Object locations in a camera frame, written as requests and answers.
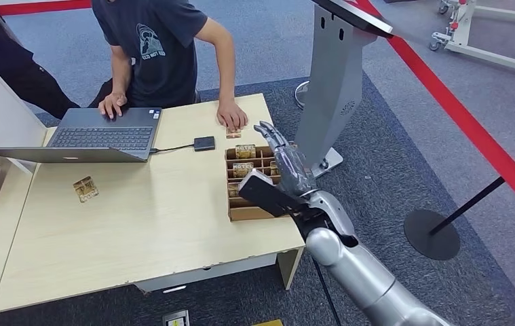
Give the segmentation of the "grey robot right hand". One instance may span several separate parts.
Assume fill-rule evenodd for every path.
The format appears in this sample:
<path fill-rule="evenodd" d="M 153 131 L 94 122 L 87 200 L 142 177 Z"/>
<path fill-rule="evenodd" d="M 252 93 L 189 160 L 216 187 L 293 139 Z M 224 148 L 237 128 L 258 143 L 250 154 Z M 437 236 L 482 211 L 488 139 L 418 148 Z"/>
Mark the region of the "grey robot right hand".
<path fill-rule="evenodd" d="M 281 176 L 281 188 L 293 196 L 316 190 L 317 184 L 310 168 L 305 167 L 305 156 L 272 124 L 260 121 L 253 126 L 269 144 Z"/>

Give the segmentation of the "person's right hand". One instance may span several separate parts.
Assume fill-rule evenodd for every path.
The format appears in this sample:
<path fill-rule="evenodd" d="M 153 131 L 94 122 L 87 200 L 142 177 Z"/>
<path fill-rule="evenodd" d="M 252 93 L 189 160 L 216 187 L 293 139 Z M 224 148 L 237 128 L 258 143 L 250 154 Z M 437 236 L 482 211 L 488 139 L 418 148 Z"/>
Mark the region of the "person's right hand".
<path fill-rule="evenodd" d="M 127 101 L 126 95 L 123 92 L 112 92 L 106 95 L 98 104 L 100 114 L 110 120 L 121 117 L 123 115 L 122 107 Z"/>

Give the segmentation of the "person's left hand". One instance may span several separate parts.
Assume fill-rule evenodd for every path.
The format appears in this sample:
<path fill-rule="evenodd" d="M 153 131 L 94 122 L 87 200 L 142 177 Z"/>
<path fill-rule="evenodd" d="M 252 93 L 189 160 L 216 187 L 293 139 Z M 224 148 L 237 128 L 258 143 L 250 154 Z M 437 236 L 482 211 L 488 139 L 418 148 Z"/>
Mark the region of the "person's left hand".
<path fill-rule="evenodd" d="M 248 123 L 246 113 L 240 109 L 234 100 L 220 100 L 216 112 L 218 121 L 224 126 L 227 132 L 241 130 Z"/>

